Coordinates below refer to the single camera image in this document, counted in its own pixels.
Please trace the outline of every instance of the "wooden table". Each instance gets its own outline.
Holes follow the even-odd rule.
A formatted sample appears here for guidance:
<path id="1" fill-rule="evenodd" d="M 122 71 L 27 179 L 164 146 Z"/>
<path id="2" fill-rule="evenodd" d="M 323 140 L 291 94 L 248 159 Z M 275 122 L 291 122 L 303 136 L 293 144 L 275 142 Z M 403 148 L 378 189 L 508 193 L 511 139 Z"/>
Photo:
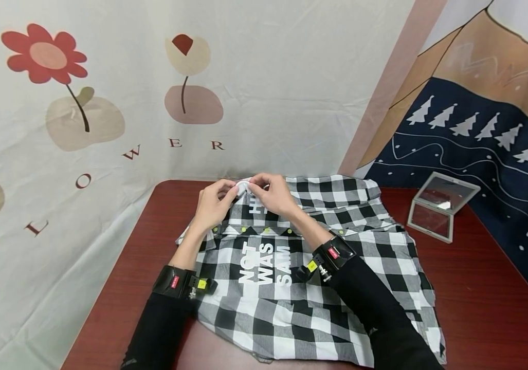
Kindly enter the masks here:
<path id="1" fill-rule="evenodd" d="M 119 369 L 136 322 L 175 239 L 208 183 L 159 184 L 85 322 L 63 370 Z M 405 223 L 416 190 L 384 189 L 389 213 Z M 469 207 L 455 216 L 448 245 L 408 229 L 436 289 L 436 311 L 447 342 L 448 370 L 528 369 L 528 284 Z M 275 361 L 250 354 L 189 323 L 178 369 L 354 369 L 349 363 Z"/>

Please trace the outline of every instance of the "yellow marker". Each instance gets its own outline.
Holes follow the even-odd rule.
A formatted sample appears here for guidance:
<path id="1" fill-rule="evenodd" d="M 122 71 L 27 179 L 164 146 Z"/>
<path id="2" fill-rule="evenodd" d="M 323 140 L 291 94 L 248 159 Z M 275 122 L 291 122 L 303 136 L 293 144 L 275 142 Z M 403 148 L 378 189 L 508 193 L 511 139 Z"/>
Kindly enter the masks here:
<path id="1" fill-rule="evenodd" d="M 307 269 L 309 269 L 310 272 L 314 272 L 315 269 L 317 269 L 317 264 L 315 263 L 314 260 L 311 260 L 311 262 L 307 264 Z"/>

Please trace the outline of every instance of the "black wrist device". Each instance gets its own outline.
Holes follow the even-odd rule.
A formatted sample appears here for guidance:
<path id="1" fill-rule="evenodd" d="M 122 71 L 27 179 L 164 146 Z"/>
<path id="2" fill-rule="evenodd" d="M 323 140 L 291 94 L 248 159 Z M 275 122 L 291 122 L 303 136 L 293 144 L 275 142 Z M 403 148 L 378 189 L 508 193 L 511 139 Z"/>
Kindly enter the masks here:
<path id="1" fill-rule="evenodd" d="M 185 300 L 196 299 L 198 293 L 213 294 L 217 287 L 213 279 L 200 279 L 192 270 L 165 265 L 156 278 L 152 291 Z"/>
<path id="2" fill-rule="evenodd" d="M 319 270 L 321 279 L 326 283 L 354 256 L 356 252 L 341 237 L 334 235 L 329 242 L 323 243 L 313 252 L 313 260 L 309 264 L 300 266 L 296 276 L 306 283 L 311 279 L 315 270 Z"/>

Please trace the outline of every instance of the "black and white checkered shirt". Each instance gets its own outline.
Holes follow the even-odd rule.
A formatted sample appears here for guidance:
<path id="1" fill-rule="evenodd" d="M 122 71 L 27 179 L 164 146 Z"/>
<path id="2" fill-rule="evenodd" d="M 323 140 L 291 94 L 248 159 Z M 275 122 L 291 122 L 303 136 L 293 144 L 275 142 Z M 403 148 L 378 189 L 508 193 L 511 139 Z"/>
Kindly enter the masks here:
<path id="1" fill-rule="evenodd" d="M 377 183 L 340 175 L 286 182 L 297 204 L 341 235 L 377 273 L 445 363 L 434 289 L 413 239 L 381 203 Z M 196 271 L 216 280 L 218 288 L 202 299 L 198 320 L 260 361 L 323 359 L 373 366 L 369 336 L 337 293 L 321 284 L 318 273 L 306 284 L 296 278 L 299 266 L 311 260 L 309 250 L 290 222 L 245 192 L 202 242 Z"/>

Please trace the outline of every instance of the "hand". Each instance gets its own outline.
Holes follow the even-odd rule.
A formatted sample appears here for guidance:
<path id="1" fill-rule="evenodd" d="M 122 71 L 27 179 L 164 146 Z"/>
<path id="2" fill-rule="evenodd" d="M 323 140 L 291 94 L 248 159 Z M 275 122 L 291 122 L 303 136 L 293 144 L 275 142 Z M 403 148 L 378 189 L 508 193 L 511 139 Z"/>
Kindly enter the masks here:
<path id="1" fill-rule="evenodd" d="M 282 175 L 258 174 L 249 180 L 249 190 L 268 211 L 284 218 L 291 219 L 302 212 L 295 199 L 288 191 Z"/>
<path id="2" fill-rule="evenodd" d="M 200 190 L 196 215 L 190 229 L 205 233 L 220 224 L 229 211 L 231 202 L 237 196 L 237 191 L 239 189 L 235 186 L 235 182 L 227 179 L 220 179 Z"/>

